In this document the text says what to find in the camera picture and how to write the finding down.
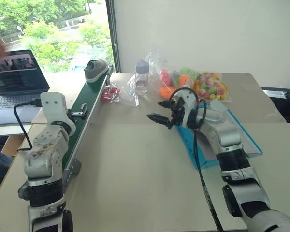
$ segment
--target window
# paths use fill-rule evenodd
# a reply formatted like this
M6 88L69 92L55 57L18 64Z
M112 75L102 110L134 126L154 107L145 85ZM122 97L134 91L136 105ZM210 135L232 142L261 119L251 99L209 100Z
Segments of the window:
M103 0L0 0L0 40L7 51L32 50L45 72L114 63Z

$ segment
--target plastic bag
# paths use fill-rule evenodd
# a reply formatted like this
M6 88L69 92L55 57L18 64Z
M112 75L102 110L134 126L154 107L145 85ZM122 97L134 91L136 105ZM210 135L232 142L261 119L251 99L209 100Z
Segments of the plastic bag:
M166 57L159 52L150 52L146 61L149 63L148 86L165 99L185 85L207 102L213 99L231 102L228 87L218 72L200 72L185 66L179 70L170 69Z
M121 103L129 106L138 106L139 99L135 93L134 76L121 88L116 83L111 83L102 92L102 101L107 103Z

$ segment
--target sneaker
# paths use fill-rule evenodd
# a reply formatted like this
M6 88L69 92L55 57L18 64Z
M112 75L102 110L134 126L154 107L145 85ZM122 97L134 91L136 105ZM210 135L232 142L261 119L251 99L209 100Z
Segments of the sneaker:
M108 65L102 59L89 61L84 68L87 82L96 82L100 76L106 73L107 69Z

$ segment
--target orange toy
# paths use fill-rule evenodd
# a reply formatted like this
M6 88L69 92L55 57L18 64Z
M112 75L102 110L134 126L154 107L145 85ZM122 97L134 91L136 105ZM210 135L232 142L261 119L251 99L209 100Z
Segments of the orange toy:
M179 77L179 87L182 87L183 85L188 85L189 88L193 88L194 87L194 81L192 80L192 78L188 75L181 75Z
M171 86L171 87L165 87L162 86L159 90L160 95L164 98L164 99L169 99L171 94L176 90L175 87Z

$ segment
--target robotic arm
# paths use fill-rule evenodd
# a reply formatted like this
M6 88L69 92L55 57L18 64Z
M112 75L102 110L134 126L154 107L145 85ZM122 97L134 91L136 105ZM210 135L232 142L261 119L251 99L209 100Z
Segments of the robotic arm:
M47 126L34 139L32 150L26 151L27 181L18 196L30 201L29 232L72 232L71 212L64 210L62 158L68 150L69 137L75 132L75 120L61 93L42 93L41 103Z
M250 232L290 232L290 218L270 209L268 196L246 158L236 126L214 110L207 110L203 120L204 109L195 109L197 99L191 89L179 89L171 97L170 101L159 103L171 109L171 121L158 114L147 116L169 129L182 125L198 130L208 139L219 161L221 177L227 183L222 191L230 214L241 218Z

